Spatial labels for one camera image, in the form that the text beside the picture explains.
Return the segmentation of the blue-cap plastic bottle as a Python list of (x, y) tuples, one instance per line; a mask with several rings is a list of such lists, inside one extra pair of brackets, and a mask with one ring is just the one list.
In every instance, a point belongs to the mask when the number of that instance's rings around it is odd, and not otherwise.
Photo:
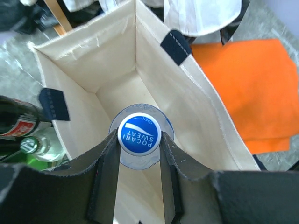
[(117, 130), (121, 146), (120, 163), (133, 170), (145, 170), (160, 161), (162, 132), (175, 139), (166, 114), (149, 104), (134, 104), (120, 111), (108, 132), (113, 130)]

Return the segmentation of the dark green glass bottle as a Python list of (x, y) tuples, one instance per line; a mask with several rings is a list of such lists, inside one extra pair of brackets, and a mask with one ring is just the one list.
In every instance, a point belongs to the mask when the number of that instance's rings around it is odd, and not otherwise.
[(52, 167), (52, 163), (40, 161), (36, 159), (33, 155), (23, 153), (22, 151), (15, 152), (7, 156), (2, 156), (0, 158), (0, 162), (1, 163), (24, 163), (30, 166), (31, 168), (40, 171)]

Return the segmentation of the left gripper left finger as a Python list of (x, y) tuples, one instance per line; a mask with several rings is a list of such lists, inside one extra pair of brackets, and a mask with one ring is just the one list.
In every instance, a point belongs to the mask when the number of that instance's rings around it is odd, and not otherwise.
[(111, 224), (119, 173), (117, 131), (52, 171), (0, 166), (3, 224)]

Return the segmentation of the coca-cola glass bottle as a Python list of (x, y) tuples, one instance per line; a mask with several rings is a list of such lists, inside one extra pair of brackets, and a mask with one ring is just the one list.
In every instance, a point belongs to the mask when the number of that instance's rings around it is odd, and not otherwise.
[(18, 138), (52, 127), (43, 110), (31, 103), (0, 97), (0, 136)]

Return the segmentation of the clear chang bottle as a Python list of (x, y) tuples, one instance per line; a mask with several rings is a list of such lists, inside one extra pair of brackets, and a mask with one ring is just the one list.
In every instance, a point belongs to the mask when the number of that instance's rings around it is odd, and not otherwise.
[(20, 150), (43, 162), (60, 161), (65, 156), (65, 150), (53, 127), (24, 138), (20, 143)]

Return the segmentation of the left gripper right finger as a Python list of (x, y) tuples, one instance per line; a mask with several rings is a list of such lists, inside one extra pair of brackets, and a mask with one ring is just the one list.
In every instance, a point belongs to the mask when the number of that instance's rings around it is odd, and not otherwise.
[(299, 221), (298, 164), (287, 171), (213, 171), (162, 133), (160, 169), (167, 224)]

